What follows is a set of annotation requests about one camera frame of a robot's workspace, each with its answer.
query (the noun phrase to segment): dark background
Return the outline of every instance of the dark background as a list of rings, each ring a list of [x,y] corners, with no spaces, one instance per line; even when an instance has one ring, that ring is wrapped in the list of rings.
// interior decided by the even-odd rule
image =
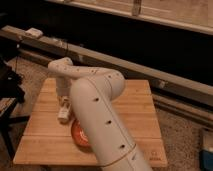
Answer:
[[[1,0],[0,12],[7,24],[213,85],[213,36],[43,0]]]

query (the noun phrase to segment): wooden board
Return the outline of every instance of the wooden board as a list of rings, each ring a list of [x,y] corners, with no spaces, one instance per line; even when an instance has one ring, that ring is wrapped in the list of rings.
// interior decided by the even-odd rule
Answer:
[[[65,4],[213,35],[212,0],[142,0],[137,17],[132,16],[133,0],[72,0]]]
[[[165,167],[167,159],[148,81],[127,80],[123,94],[113,101],[131,135],[154,167]],[[73,143],[71,123],[59,124],[55,80],[47,79],[41,89],[15,164],[97,165],[92,152],[83,152]]]

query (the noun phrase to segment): small object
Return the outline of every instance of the small object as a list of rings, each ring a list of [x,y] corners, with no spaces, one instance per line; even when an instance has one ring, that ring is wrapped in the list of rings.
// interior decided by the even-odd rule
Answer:
[[[70,104],[67,97],[60,97],[60,110],[58,113],[58,120],[61,124],[66,124],[70,120]]]
[[[134,0],[133,8],[132,8],[133,16],[138,16],[141,13],[141,4],[142,4],[142,0]]]
[[[87,136],[84,134],[80,122],[77,119],[75,119],[72,124],[71,134],[76,145],[81,147],[90,147]]]
[[[43,32],[41,30],[38,30],[36,28],[30,28],[29,30],[25,31],[25,34],[28,36],[31,36],[33,38],[40,38],[41,36],[43,36]]]
[[[213,132],[202,130],[202,149],[200,151],[200,169],[213,171]]]

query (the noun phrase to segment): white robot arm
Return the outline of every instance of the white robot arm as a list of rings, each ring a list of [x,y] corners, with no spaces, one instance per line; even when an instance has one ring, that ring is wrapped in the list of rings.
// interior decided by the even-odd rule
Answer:
[[[48,68],[58,74],[57,93],[70,97],[103,171],[152,171],[111,104],[125,87],[120,72],[73,66],[69,58],[50,62]],[[71,88],[69,79],[76,80]]]

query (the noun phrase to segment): white device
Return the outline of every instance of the white device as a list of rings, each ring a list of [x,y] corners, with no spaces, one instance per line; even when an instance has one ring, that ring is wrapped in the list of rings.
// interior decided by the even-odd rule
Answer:
[[[69,58],[52,61],[48,68],[58,74],[57,93],[70,97],[103,171],[152,171],[111,104],[125,88],[119,71],[73,66]],[[72,85],[69,78],[75,80]]]
[[[31,36],[33,38],[40,38],[41,36],[43,36],[43,32],[41,30],[38,30],[36,28],[30,28],[29,30],[25,31],[25,34],[28,36]]]
[[[60,109],[58,112],[58,120],[61,124],[66,124],[70,120],[71,106],[67,96],[60,97]]]

